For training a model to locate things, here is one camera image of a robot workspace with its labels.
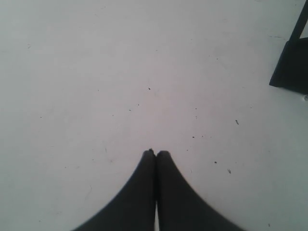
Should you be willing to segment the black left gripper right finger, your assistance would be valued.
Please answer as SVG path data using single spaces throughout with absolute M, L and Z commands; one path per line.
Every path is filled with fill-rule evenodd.
M 156 156 L 157 206 L 161 231 L 241 231 L 188 184 L 168 151 Z

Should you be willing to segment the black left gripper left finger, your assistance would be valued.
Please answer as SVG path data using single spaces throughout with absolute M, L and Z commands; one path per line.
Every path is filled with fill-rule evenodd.
M 153 231 L 155 223 L 155 154 L 143 152 L 118 194 L 76 231 Z

